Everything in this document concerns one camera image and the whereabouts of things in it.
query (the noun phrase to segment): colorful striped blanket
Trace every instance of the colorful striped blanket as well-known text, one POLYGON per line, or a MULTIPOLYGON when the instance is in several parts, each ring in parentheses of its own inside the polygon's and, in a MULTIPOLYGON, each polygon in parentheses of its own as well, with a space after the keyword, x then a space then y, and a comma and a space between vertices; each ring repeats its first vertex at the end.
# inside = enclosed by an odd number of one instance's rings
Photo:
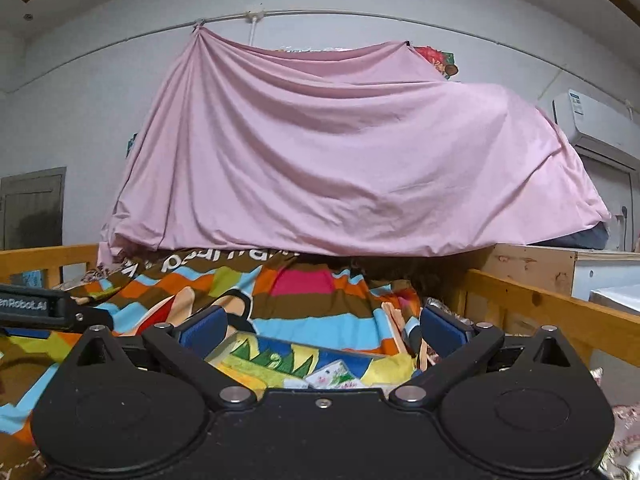
MULTIPOLYGON (((97 308, 112 314, 114 331, 121 335, 161 321, 179 324, 215 299, 227 313, 229 336, 238 331, 325 349, 406 354, 400 311, 416 317, 420 312, 418 296, 407 281, 369 283, 349 267, 308 261, 286 251, 185 250, 149 268, 134 263, 70 292, 75 298, 103 301, 97 308)), ((0 335, 0 479, 34 480, 41 475, 30 413, 78 338, 56 332, 44 338, 0 335)), ((253 366, 263 350, 255 345, 250 352, 236 349, 220 366, 238 358, 247 363, 239 365, 253 366)), ((312 369, 305 370, 306 377, 324 366, 318 356, 311 361, 312 369)), ((369 375, 375 370, 367 369, 369 375)), ((299 367, 288 373, 300 376, 299 367)), ((358 378, 369 382, 363 374, 358 378)))

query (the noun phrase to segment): wooden bed frame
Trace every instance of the wooden bed frame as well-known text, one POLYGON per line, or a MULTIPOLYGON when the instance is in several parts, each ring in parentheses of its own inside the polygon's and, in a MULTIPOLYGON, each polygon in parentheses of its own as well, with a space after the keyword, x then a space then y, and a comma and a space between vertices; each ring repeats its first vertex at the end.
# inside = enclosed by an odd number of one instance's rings
MULTIPOLYGON (((61 268, 73 264, 95 267, 97 245, 45 247, 0 251, 0 283, 11 274, 44 270, 46 287, 60 283, 61 268)), ((506 313, 516 313, 538 325, 560 327, 588 363, 591 351, 600 349, 632 365, 640 366, 640 316, 620 312, 539 287, 523 285, 469 268, 444 274, 449 283, 446 298, 453 310, 464 315, 467 295, 486 298, 485 320, 503 327, 506 313)))

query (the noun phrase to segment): black mount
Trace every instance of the black mount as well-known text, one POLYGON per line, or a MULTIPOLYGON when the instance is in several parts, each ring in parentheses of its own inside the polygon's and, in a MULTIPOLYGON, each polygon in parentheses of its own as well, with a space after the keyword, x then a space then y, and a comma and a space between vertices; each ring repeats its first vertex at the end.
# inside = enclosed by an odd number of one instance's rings
POLYGON ((82 333, 95 324, 112 330, 113 318, 78 305, 68 292, 0 284, 0 327, 82 333))
POLYGON ((269 389, 258 402, 170 325, 134 338, 95 327, 31 428, 56 480, 601 478, 611 409, 561 332, 546 328, 476 328, 388 400, 376 389, 269 389))

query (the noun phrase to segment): metal bolt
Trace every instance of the metal bolt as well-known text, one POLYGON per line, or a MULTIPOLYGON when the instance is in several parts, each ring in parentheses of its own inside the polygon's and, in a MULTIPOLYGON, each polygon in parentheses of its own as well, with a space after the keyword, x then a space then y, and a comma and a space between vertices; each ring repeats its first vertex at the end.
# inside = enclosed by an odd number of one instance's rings
POLYGON ((329 399, 318 399, 316 400, 316 406, 321 409, 328 408, 332 405, 332 402, 329 399))
POLYGON ((244 386, 227 386, 220 391, 220 399, 232 404, 245 402, 251 398, 251 390, 244 386))
POLYGON ((419 402, 427 396, 427 392, 420 386, 400 386, 396 390, 396 397, 405 402, 419 402))

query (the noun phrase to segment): blanket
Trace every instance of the blanket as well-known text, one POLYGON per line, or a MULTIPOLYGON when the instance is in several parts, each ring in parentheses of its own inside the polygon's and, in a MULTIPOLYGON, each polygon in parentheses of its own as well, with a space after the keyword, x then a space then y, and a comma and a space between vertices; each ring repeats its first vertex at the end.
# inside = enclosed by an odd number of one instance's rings
POLYGON ((98 259, 141 248, 438 256, 610 218, 564 134, 405 43, 274 52, 200 27, 127 161, 98 259))
POLYGON ((615 480, 640 480, 640 403, 614 406, 616 429, 600 470, 615 480))
POLYGON ((123 335, 167 321, 183 322, 217 298, 234 330, 326 348, 393 355, 404 350, 393 309, 420 304, 403 280, 369 286, 349 268, 308 264, 288 251, 194 249, 173 253, 149 269, 140 264, 71 291, 74 297, 114 296, 98 308, 123 335))

